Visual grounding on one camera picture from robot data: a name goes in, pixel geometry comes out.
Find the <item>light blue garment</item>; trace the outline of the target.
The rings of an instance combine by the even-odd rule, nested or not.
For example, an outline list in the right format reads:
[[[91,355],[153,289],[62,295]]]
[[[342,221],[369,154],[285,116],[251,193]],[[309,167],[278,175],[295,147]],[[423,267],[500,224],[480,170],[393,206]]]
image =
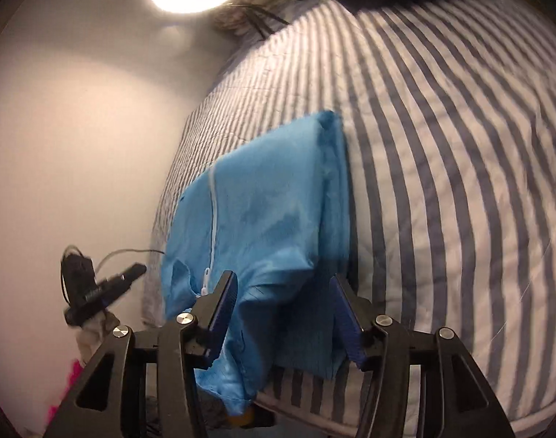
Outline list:
[[[181,195],[161,267],[167,318],[237,277],[221,355],[201,389],[232,415],[272,367],[329,380],[344,357],[330,280],[350,252],[349,169],[342,121],[321,112],[222,156]]]

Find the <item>blue white striped bed cover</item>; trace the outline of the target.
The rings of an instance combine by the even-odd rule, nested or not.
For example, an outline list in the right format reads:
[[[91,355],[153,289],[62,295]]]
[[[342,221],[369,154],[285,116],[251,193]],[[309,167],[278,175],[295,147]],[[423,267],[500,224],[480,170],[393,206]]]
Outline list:
[[[556,29],[521,0],[352,14],[312,1],[241,50],[190,114],[156,211],[221,155],[315,111],[342,115],[350,277],[410,328],[452,328],[515,433],[556,414]]]

